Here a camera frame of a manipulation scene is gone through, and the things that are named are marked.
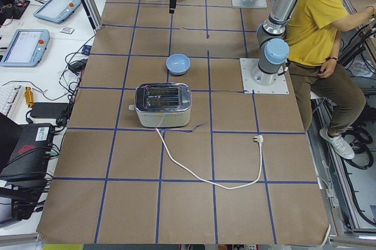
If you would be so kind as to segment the teach pendant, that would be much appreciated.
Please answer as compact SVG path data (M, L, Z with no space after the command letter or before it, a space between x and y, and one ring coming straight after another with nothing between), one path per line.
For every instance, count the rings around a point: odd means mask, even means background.
M1 59L3 67L35 67L46 51L47 29L18 29Z
M34 13L34 17L53 22L61 23L70 17L81 0L47 0Z

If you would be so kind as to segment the white toaster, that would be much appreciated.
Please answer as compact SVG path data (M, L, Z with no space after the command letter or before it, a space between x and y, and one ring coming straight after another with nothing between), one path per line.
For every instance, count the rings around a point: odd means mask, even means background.
M191 90L184 83L142 84L129 105L142 126L150 128L183 127L190 121L191 108Z

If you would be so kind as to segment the lower teach pendant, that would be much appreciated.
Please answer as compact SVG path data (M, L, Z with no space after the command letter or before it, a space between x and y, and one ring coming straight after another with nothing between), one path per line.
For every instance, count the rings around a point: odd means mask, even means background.
M3 67L35 67L46 51L47 29L18 29L1 59Z

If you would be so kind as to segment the blue bowl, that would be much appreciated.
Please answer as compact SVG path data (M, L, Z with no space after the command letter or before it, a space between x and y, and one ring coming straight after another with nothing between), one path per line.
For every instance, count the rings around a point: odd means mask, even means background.
M190 59L184 54L173 54L166 60L166 67L173 75L185 74L191 66Z

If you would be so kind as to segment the upper teach pendant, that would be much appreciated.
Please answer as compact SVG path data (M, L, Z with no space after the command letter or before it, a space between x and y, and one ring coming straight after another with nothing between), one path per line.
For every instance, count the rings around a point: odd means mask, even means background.
M47 0L34 13L34 17L53 22L61 23L70 17L81 0Z

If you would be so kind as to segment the person in yellow shirt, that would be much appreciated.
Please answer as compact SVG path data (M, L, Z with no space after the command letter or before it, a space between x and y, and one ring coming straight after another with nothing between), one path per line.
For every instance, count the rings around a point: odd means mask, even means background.
M359 117L365 97L338 63L341 35L373 17L375 5L350 14L343 0L298 0L286 29L288 71L303 127L308 129L312 121L310 93L329 98L336 106L320 136L348 160L355 152L342 133Z

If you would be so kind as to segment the black power adapter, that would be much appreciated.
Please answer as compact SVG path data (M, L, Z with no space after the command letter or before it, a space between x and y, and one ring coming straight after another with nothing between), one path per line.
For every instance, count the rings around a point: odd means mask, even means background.
M34 119L56 119L66 112L68 103L36 102L30 116Z

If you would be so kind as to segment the white keyboard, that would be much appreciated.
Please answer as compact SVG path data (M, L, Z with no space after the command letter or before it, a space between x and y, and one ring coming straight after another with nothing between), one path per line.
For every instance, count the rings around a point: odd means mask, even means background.
M1 113L4 116L12 118L19 101L24 96L24 90L25 87L23 85L1 86Z

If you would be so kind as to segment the black laptop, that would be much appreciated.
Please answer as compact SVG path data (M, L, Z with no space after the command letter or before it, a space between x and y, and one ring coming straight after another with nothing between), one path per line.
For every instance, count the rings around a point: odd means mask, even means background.
M50 123L17 124L1 114L1 180L45 178L54 131Z

